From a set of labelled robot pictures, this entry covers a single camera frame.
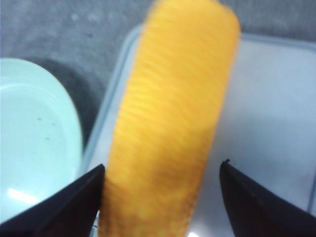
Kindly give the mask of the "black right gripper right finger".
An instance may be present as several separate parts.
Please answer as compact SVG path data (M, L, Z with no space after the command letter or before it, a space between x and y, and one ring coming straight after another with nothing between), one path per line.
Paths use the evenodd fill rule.
M264 188L226 160L219 171L225 209L236 237L314 237L316 218Z

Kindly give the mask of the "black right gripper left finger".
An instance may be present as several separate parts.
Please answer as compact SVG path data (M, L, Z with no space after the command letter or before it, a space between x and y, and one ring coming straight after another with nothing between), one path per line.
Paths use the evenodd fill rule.
M2 237L87 237L101 204L100 164L50 198L0 226Z

